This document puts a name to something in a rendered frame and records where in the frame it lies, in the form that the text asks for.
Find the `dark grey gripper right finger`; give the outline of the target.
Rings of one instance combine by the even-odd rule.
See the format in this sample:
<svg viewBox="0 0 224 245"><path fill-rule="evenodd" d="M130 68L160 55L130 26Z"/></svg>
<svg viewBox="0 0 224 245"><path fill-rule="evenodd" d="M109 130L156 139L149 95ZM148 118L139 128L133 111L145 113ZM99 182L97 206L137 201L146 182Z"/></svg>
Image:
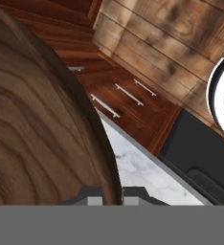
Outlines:
<svg viewBox="0 0 224 245"><path fill-rule="evenodd" d="M125 206L167 205L167 203L151 197L144 187L123 187L123 204Z"/></svg>

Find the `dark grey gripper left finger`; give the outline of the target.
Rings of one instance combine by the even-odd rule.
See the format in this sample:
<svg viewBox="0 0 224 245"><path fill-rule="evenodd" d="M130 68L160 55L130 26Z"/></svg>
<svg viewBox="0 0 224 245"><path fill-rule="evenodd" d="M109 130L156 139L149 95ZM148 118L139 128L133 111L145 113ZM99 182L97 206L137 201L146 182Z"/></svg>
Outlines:
<svg viewBox="0 0 224 245"><path fill-rule="evenodd" d="M77 196L61 202L61 205L101 206L102 193L100 188L82 187Z"/></svg>

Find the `brown wooden bowl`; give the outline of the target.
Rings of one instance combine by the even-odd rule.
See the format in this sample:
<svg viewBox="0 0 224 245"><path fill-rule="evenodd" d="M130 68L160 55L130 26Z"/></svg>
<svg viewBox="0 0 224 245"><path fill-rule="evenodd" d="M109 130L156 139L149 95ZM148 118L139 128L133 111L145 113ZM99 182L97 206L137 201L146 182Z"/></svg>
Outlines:
<svg viewBox="0 0 224 245"><path fill-rule="evenodd" d="M101 119L56 52L0 8L0 205L55 205L83 187L122 202Z"/></svg>

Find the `red-brown wooden drawer front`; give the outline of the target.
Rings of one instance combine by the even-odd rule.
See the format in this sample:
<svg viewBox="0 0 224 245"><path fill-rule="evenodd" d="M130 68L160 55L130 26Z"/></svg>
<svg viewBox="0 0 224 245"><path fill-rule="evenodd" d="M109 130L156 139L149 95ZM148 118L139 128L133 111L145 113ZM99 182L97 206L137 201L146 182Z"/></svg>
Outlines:
<svg viewBox="0 0 224 245"><path fill-rule="evenodd" d="M90 100L92 100L90 94L94 94L121 116L120 118L113 118L109 111L92 100L93 105L106 121L115 124L123 134L132 138L151 154L159 155L163 144L161 133L150 126L142 116L144 106L139 106L133 99L118 90L115 84L112 85L111 89L99 87L95 83L83 83L83 87Z"/></svg>
<svg viewBox="0 0 224 245"><path fill-rule="evenodd" d="M132 94L134 97L136 97L138 100L140 100L142 103L145 103L146 101L152 103L155 107L161 108L165 113L171 112L174 108L177 108L178 105L174 104L170 100L163 97L160 93L152 90L155 94L157 94L156 97L152 97L147 90L145 90L140 85L136 84L134 82L134 78L137 79L139 82L141 82L143 85L145 85L142 81L140 81L138 78L136 78L134 75L130 74L123 68L117 68L112 71L112 74L117 78L118 84L121 85L122 88L127 90L130 94Z"/></svg>
<svg viewBox="0 0 224 245"><path fill-rule="evenodd" d="M94 82L99 87L112 88L112 85L118 83L117 78L112 74L108 73L105 76L100 76ZM177 108L174 108L171 112L165 113L161 108L155 107L152 103L146 101L144 103L144 111L142 116L156 130L163 130L171 123L174 119L174 113Z"/></svg>

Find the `black dishwasher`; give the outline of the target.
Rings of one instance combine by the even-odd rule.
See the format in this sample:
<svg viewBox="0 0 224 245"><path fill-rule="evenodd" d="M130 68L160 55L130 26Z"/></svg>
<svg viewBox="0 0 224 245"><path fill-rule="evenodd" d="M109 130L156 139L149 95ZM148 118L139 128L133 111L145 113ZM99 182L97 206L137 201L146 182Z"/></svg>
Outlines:
<svg viewBox="0 0 224 245"><path fill-rule="evenodd" d="M214 205L224 205L224 139L182 109L160 160Z"/></svg>

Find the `white and black round object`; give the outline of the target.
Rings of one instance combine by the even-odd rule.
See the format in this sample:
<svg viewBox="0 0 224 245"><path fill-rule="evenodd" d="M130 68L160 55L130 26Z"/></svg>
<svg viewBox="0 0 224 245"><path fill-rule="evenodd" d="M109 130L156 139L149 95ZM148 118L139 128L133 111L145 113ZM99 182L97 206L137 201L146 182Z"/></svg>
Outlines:
<svg viewBox="0 0 224 245"><path fill-rule="evenodd" d="M224 57L214 66L206 89L209 112L224 133Z"/></svg>

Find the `red-brown wooden cupboard door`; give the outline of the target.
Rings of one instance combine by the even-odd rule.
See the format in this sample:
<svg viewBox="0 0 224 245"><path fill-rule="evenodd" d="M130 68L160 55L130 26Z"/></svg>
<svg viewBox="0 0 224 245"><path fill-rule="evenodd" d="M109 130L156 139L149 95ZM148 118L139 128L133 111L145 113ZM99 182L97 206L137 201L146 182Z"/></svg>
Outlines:
<svg viewBox="0 0 224 245"><path fill-rule="evenodd" d="M23 22L78 73L108 73L118 68L93 43L102 0L0 0L0 7Z"/></svg>

